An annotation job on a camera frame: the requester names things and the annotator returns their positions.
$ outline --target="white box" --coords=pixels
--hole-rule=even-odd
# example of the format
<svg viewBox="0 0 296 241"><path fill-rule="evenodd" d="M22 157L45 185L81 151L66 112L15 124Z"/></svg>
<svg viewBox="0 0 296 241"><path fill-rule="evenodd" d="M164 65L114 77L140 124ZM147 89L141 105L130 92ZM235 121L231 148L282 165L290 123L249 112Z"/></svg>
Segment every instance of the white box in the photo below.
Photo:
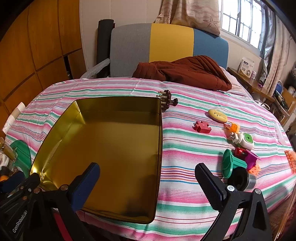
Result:
<svg viewBox="0 0 296 241"><path fill-rule="evenodd" d="M253 68L254 68L254 61L249 58L243 57L241 64L239 66L239 74L247 78L250 78Z"/></svg>

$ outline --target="orange fruit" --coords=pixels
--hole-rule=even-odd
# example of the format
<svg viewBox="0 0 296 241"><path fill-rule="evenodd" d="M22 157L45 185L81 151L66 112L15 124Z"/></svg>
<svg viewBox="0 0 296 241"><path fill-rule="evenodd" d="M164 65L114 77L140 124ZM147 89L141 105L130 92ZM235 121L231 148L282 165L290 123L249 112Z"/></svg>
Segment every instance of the orange fruit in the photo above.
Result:
<svg viewBox="0 0 296 241"><path fill-rule="evenodd" d="M8 176L3 175L0 177L0 182L5 181L7 179L8 179Z"/></svg>

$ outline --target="beige curtain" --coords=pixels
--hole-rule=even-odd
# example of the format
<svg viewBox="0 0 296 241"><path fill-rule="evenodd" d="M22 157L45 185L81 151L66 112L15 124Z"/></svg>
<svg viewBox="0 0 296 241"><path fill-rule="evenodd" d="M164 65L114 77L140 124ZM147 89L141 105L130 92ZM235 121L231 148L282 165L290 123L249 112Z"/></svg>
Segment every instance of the beige curtain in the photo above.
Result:
<svg viewBox="0 0 296 241"><path fill-rule="evenodd" d="M270 95L276 88L279 80L281 80L281 74L283 73L284 65L286 63L289 52L289 38L290 34L282 21L276 16L276 39L274 44L274 51L271 60L271 66L263 85L268 90Z"/></svg>
<svg viewBox="0 0 296 241"><path fill-rule="evenodd" d="M218 0L163 0L155 23L197 28L219 36Z"/></svg>

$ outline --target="wooden cabinet door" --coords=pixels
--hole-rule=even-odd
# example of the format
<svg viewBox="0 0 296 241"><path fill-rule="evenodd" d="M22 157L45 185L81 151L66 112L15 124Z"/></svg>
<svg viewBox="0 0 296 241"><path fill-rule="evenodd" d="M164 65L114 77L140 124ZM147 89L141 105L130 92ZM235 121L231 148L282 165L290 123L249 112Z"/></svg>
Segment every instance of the wooden cabinet door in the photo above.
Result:
<svg viewBox="0 0 296 241"><path fill-rule="evenodd" d="M32 75L5 101L8 111L11 113L20 102L27 106L42 91L41 85L36 77Z"/></svg>
<svg viewBox="0 0 296 241"><path fill-rule="evenodd" d="M42 88L68 80L68 75L63 58L59 58L37 72Z"/></svg>
<svg viewBox="0 0 296 241"><path fill-rule="evenodd" d="M29 8L29 38L36 70L62 56L57 0L35 0Z"/></svg>
<svg viewBox="0 0 296 241"><path fill-rule="evenodd" d="M0 42L0 97L34 73L27 29L29 8L12 23Z"/></svg>
<svg viewBox="0 0 296 241"><path fill-rule="evenodd" d="M64 55L82 48L79 0L59 0L59 32Z"/></svg>
<svg viewBox="0 0 296 241"><path fill-rule="evenodd" d="M82 49L69 54L68 60L73 79L79 79L86 72Z"/></svg>

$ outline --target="gold metal tin box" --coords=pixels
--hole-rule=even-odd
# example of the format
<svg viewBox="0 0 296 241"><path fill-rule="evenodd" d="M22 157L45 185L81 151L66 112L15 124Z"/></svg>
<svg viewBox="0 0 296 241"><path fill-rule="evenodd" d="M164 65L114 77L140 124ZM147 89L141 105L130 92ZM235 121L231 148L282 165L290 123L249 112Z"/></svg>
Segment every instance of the gold metal tin box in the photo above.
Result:
<svg viewBox="0 0 296 241"><path fill-rule="evenodd" d="M160 99L115 96L74 101L42 143L30 174L44 190L70 184L91 162L101 173L83 210L150 223L155 217L162 157Z"/></svg>

